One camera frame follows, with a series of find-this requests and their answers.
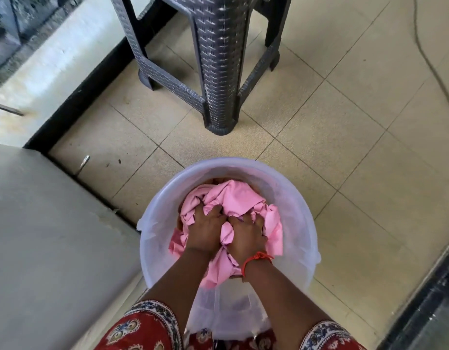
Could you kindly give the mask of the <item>person's left hand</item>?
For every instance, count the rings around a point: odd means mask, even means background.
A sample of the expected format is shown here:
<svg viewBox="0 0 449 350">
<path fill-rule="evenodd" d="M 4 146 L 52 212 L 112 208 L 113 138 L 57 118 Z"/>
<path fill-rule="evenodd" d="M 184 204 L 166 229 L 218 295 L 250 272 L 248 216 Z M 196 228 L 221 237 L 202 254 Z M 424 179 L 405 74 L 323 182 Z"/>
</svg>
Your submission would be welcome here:
<svg viewBox="0 0 449 350">
<path fill-rule="evenodd" d="M 205 253 L 213 259 L 221 247 L 223 224 L 191 224 L 186 242 L 186 250 Z"/>
</svg>

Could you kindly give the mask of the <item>person's right hand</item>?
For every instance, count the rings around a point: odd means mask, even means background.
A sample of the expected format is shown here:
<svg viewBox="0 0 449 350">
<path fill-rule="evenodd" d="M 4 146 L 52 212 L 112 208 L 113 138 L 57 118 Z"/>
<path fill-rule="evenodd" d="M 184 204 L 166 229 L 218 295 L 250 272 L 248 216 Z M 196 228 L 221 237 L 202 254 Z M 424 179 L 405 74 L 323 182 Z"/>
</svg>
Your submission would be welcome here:
<svg viewBox="0 0 449 350">
<path fill-rule="evenodd" d="M 232 242 L 227 245 L 227 250 L 240 267 L 248 257 L 253 256 L 256 252 L 266 253 L 267 240 L 263 233 L 234 233 Z"/>
</svg>

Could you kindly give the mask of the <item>pink cloth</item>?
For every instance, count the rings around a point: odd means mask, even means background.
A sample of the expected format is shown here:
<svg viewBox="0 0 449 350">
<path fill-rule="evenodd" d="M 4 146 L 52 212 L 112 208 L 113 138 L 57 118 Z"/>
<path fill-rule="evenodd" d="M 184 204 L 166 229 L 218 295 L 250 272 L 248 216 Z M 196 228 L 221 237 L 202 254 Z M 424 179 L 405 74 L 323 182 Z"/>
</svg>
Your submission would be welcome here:
<svg viewBox="0 0 449 350">
<path fill-rule="evenodd" d="M 250 212 L 254 221 L 257 215 L 262 216 L 263 235 L 267 237 L 265 250 L 271 257 L 283 255 L 283 230 L 278 208 L 267 204 L 265 198 L 246 182 L 211 180 L 209 184 L 201 184 L 191 190 L 179 209 L 177 227 L 169 242 L 169 252 L 175 257 L 180 257 L 186 248 L 189 227 L 195 222 L 195 208 L 199 203 L 204 204 L 205 215 L 219 205 L 222 213 L 228 217 L 234 216 L 242 220 L 242 216 Z M 229 278 L 242 276 L 238 263 L 227 250 L 233 237 L 232 225 L 224 223 L 220 235 L 221 247 L 209 263 L 200 283 L 201 288 L 216 288 Z"/>
</svg>

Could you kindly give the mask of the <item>person's left forearm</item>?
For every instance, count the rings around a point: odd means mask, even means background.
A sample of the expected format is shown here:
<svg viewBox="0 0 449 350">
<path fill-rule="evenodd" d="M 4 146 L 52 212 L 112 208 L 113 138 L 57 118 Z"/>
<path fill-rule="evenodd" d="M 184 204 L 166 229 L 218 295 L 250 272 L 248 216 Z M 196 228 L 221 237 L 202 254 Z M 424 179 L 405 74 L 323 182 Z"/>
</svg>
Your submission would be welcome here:
<svg viewBox="0 0 449 350">
<path fill-rule="evenodd" d="M 139 301 L 155 300 L 168 306 L 175 315 L 180 335 L 183 335 L 198 288 L 213 256 L 211 249 L 186 248 L 175 264 Z"/>
</svg>

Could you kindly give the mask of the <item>person's right forearm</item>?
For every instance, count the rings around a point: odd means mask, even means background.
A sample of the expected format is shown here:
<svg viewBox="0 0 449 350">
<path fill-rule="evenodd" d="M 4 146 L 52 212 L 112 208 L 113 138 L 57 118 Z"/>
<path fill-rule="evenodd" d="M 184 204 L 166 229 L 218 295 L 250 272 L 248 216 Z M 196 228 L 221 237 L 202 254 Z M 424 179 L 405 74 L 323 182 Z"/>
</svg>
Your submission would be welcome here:
<svg viewBox="0 0 449 350">
<path fill-rule="evenodd" d="M 268 314 L 280 350 L 298 350 L 310 329 L 331 320 L 270 262 L 248 263 L 245 276 Z"/>
</svg>

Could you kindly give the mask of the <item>red thread wristband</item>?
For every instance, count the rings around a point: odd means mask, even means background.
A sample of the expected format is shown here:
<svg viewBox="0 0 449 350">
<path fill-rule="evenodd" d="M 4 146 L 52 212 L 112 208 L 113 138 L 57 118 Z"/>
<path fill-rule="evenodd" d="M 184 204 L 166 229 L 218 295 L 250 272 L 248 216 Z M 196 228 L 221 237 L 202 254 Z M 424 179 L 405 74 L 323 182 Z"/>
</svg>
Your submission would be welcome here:
<svg viewBox="0 0 449 350">
<path fill-rule="evenodd" d="M 268 262 L 270 262 L 270 263 L 272 264 L 272 263 L 273 263 L 273 259 L 274 259 L 274 256 L 271 256 L 271 255 L 268 254 L 268 253 L 265 253 L 265 252 L 256 252 L 253 256 L 248 257 L 248 258 L 242 263 L 242 265 L 240 266 L 242 278 L 245 278 L 245 277 L 246 277 L 246 276 L 245 276 L 245 269 L 246 269 L 246 266 L 247 266 L 248 263 L 250 263 L 250 262 L 252 262 L 252 261 L 255 261 L 255 260 L 266 260 L 266 261 L 268 261 Z"/>
</svg>

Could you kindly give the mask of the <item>translucent white plastic bucket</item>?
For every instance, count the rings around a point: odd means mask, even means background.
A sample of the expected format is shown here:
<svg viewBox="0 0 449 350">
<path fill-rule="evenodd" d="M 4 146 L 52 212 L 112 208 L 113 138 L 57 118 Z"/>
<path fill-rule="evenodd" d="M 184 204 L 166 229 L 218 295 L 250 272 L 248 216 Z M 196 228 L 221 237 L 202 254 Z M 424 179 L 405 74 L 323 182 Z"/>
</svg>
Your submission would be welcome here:
<svg viewBox="0 0 449 350">
<path fill-rule="evenodd" d="M 202 160 L 176 174 L 151 200 L 137 223 L 140 263 L 151 288 L 175 263 L 168 250 L 180 202 L 192 188 L 211 178 L 235 178 L 257 188 L 280 212 L 283 255 L 274 265 L 301 291 L 306 291 L 321 261 L 314 220 L 298 189 L 268 165 L 239 157 Z M 199 288 L 186 330 L 209 329 L 216 340 L 243 340 L 269 329 L 270 322 L 249 283 L 238 278 L 215 288 Z"/>
</svg>

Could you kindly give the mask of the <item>red patterned dress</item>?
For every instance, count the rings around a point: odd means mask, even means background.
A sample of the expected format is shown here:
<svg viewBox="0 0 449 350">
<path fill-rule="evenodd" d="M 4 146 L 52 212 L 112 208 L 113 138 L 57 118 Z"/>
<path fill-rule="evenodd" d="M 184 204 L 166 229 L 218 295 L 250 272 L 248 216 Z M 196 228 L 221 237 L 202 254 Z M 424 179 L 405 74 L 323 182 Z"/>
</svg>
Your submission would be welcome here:
<svg viewBox="0 0 449 350">
<path fill-rule="evenodd" d="M 140 301 L 107 331 L 94 350 L 279 350 L 272 329 L 244 340 L 215 340 L 209 329 L 182 339 L 173 311 L 157 300 Z M 315 324 L 298 350 L 367 350 L 334 321 Z"/>
</svg>

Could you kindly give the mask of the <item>metal door bolt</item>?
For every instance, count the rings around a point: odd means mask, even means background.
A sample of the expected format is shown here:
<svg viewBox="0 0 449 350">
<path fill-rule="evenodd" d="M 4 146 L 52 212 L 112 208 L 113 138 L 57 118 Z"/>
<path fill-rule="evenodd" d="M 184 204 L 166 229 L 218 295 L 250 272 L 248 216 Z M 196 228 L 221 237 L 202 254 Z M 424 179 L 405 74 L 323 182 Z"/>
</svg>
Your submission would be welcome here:
<svg viewBox="0 0 449 350">
<path fill-rule="evenodd" d="M 84 167 L 87 165 L 88 161 L 90 160 L 90 156 L 86 155 L 84 157 L 84 159 L 81 162 L 80 167 L 78 168 L 78 170 L 74 173 L 74 177 L 78 177 L 81 173 L 81 171 L 84 169 Z"/>
</svg>

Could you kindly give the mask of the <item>dark grey plastic stool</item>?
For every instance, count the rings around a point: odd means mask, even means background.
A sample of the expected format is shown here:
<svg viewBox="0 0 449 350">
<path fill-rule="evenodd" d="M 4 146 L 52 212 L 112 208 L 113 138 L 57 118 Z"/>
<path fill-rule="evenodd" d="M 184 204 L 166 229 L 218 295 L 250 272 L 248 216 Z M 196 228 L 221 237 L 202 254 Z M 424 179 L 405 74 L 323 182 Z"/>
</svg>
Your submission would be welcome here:
<svg viewBox="0 0 449 350">
<path fill-rule="evenodd" d="M 161 0 L 184 14 L 192 32 L 202 94 L 182 83 L 147 57 L 140 43 L 140 20 L 131 0 L 111 0 L 139 66 L 139 79 L 165 87 L 203 117 L 207 130 L 228 135 L 239 121 L 245 100 L 267 69 L 280 60 L 281 36 L 291 0 Z M 241 85 L 251 14 L 268 21 L 266 51 Z"/>
</svg>

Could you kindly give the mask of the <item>dark metal door frame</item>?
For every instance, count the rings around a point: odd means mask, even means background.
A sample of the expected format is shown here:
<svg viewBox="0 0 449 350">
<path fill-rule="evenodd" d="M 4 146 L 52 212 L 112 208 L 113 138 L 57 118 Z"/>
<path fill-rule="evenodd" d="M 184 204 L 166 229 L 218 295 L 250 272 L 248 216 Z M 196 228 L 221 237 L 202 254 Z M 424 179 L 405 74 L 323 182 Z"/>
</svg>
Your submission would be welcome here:
<svg viewBox="0 0 449 350">
<path fill-rule="evenodd" d="M 449 350 L 449 247 L 376 350 Z"/>
</svg>

